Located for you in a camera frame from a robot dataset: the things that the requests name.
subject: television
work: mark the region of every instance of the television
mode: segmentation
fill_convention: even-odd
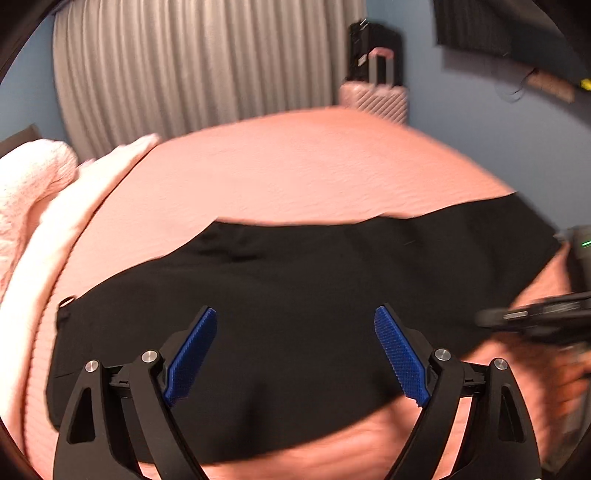
[[[577,23],[572,20],[576,11],[567,4],[565,0],[434,0],[437,44],[509,58],[591,91],[591,66],[584,54],[589,32],[580,22],[588,20],[589,7],[580,7]]]

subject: black fabric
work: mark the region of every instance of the black fabric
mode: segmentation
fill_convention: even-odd
[[[385,47],[394,52],[394,85],[404,85],[404,42],[402,35],[377,22],[360,20],[349,26],[349,68],[347,82],[368,82],[369,62],[360,61],[374,48]],[[378,57],[377,82],[386,83],[386,61]]]
[[[131,362],[207,304],[219,314],[218,336],[190,397],[173,408],[199,460],[318,439],[401,393],[375,337],[377,307],[389,302],[434,346],[466,355],[487,336],[475,313],[513,302],[557,252],[553,234],[514,194],[354,225],[215,222],[60,311],[51,420],[59,427],[88,360]],[[138,457],[150,461],[129,406]]]

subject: pink bedspread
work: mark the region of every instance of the pink bedspread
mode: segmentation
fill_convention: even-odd
[[[0,303],[36,227],[31,210],[74,180],[77,160],[64,142],[44,138],[0,158]]]
[[[51,478],[57,434],[45,386],[57,303],[110,276],[166,254],[216,218],[258,223],[355,222],[412,217],[512,190],[466,157],[412,129],[368,114],[329,108],[200,131],[155,147],[98,209],[56,282],[41,319],[25,398],[27,455]],[[568,290],[561,252],[522,297]],[[542,454],[554,424],[553,369],[539,351],[490,340],[470,356],[511,364],[530,409]],[[462,405],[437,476],[448,472],[467,415]],[[244,462],[205,466],[212,479],[381,480],[418,417],[404,398],[341,432]],[[152,478],[153,466],[144,466]]]
[[[23,402],[31,351],[57,277],[95,210],[159,140],[156,135],[147,135],[130,145],[117,147],[94,162],[85,162],[77,169],[77,180],[69,185],[64,180],[71,180],[73,175],[56,175],[57,166],[62,165],[58,171],[65,169],[73,174],[76,165],[74,152],[62,142],[45,143],[49,148],[39,150],[34,144],[41,142],[43,145],[48,141],[38,140],[15,150],[24,148],[35,158],[17,169],[21,175],[13,178],[16,181],[9,183],[13,188],[5,189],[3,193],[8,194],[7,212],[14,223],[21,228],[27,225],[32,231],[21,240],[22,243],[28,241],[28,244],[18,259],[0,303],[0,365],[5,366],[0,369],[0,417],[21,449],[24,444]],[[44,163],[49,175],[43,174]],[[31,173],[32,184],[21,181],[23,173],[24,177]],[[30,193],[36,190],[36,195],[43,195],[38,183],[53,189],[54,194],[45,196],[27,211],[23,207],[30,203],[27,200],[30,197],[22,197],[24,192],[14,189],[28,184]]]

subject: textured blue pad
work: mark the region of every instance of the textured blue pad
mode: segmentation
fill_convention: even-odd
[[[417,354],[386,307],[376,310],[374,324],[375,333],[390,360],[402,391],[408,398],[416,400],[419,407],[424,407],[431,395],[427,391],[425,368]]]
[[[214,309],[207,309],[187,340],[168,366],[164,401],[172,407],[178,400],[189,396],[205,355],[217,332]]]

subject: pleated curtain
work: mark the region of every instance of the pleated curtain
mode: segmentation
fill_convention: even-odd
[[[156,132],[336,103],[365,0],[74,0],[56,13],[72,146],[98,157]]]

